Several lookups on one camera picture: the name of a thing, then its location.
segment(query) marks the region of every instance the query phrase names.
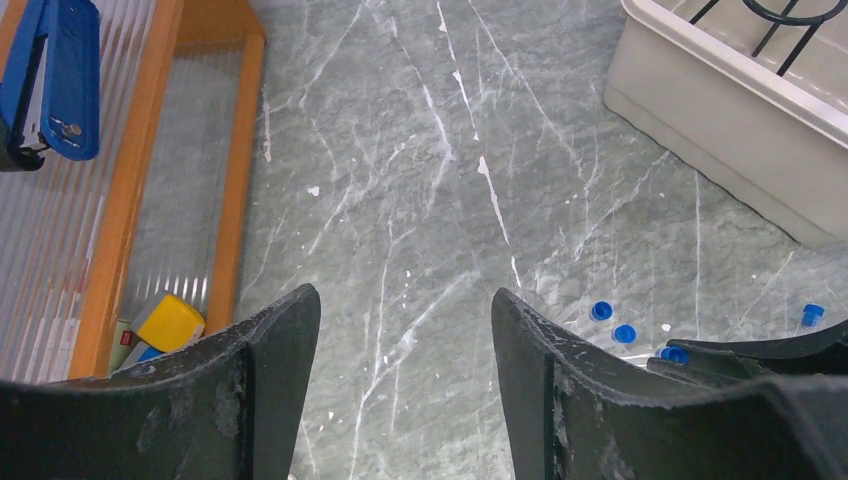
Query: yellow block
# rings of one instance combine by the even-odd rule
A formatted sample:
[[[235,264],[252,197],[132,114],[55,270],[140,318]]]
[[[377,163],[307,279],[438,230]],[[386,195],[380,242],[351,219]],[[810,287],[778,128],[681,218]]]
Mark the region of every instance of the yellow block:
[[[159,292],[132,323],[144,342],[162,352],[173,352],[200,338],[206,322],[200,312],[176,295]]]

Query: black metal rod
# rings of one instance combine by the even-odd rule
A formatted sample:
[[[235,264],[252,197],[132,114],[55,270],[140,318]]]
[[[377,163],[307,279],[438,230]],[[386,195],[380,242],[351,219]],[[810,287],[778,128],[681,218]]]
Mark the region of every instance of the black metal rod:
[[[704,7],[701,8],[698,13],[695,14],[694,17],[692,17],[692,20],[689,20],[689,23],[691,23],[692,25],[698,23],[698,20],[700,20],[704,15],[706,15],[707,12],[712,10],[712,8],[715,7],[716,3],[718,3],[718,0],[710,0],[709,2],[707,2],[707,4],[704,5]]]
[[[780,15],[782,17],[789,15],[789,12],[791,12],[792,9],[795,8],[795,5],[797,5],[797,4],[798,4],[798,0],[789,0],[789,3],[786,4],[786,8],[784,8],[783,11],[780,12]],[[777,23],[777,22],[774,22],[774,23],[771,24],[769,31],[766,33],[766,36],[763,37],[762,40],[760,40],[759,45],[757,45],[757,48],[754,49],[754,53],[751,54],[752,57],[756,57],[757,55],[760,54],[760,52],[763,51],[763,48],[765,48],[766,44],[769,42],[769,40],[771,40],[771,37],[774,36],[774,32],[777,31],[777,28],[779,26],[780,26],[780,24]]]
[[[795,48],[792,49],[792,52],[789,53],[789,56],[786,57],[786,60],[783,62],[783,65],[781,65],[780,69],[777,71],[778,76],[782,77],[783,74],[786,73],[787,70],[789,70],[789,67],[792,66],[792,62],[795,61],[795,59],[798,57],[798,54],[801,53],[801,50],[803,50],[804,47],[807,46],[807,43],[810,41],[811,38],[813,38],[813,35],[816,34],[816,30],[818,30],[821,26],[821,23],[812,25],[810,28],[807,29],[806,32],[804,32],[804,36],[801,37],[801,40],[798,40],[798,43],[795,44]]]

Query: black wire rack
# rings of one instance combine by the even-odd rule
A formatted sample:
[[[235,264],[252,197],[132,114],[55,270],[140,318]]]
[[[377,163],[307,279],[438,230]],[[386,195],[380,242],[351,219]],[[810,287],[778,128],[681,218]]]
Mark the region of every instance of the black wire rack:
[[[756,57],[763,51],[766,44],[768,44],[771,37],[774,36],[774,33],[781,25],[789,26],[789,27],[807,27],[807,31],[804,32],[804,35],[798,40],[798,43],[795,44],[795,47],[789,52],[789,56],[786,57],[786,60],[783,61],[783,64],[780,65],[780,68],[777,70],[777,74],[779,76],[783,76],[789,67],[792,66],[792,63],[798,58],[798,55],[804,50],[804,47],[810,42],[810,39],[813,38],[813,35],[816,34],[818,29],[824,24],[824,22],[830,20],[831,18],[842,13],[842,10],[848,5],[848,0],[839,0],[839,2],[827,13],[823,13],[821,15],[815,15],[812,17],[791,17],[789,14],[792,12],[792,9],[798,4],[799,0],[789,0],[789,3],[783,8],[783,11],[780,13],[772,12],[766,7],[760,5],[756,2],[756,0],[742,0],[746,7],[748,7],[752,12],[757,14],[758,16],[768,20],[771,22],[771,27],[769,28],[766,35],[760,40],[760,43],[751,53],[752,57]],[[692,25],[698,23],[698,21],[704,17],[716,4],[719,0],[709,0],[706,5],[692,17],[692,20],[689,21]]]

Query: blue stapler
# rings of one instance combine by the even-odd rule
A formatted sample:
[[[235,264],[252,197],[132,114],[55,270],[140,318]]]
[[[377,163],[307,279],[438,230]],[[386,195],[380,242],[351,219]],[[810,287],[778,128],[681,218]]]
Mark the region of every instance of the blue stapler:
[[[0,83],[0,171],[32,171],[52,150],[100,150],[100,18],[90,0],[29,0]]]

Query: clear plastic panel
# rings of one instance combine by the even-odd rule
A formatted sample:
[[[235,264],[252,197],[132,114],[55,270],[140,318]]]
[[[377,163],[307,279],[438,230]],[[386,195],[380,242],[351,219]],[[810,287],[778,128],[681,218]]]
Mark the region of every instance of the clear plastic panel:
[[[174,59],[130,257],[123,319],[133,319],[162,290],[206,313],[241,47]]]
[[[0,378],[67,378],[79,309],[155,0],[95,0],[100,155],[0,174]]]

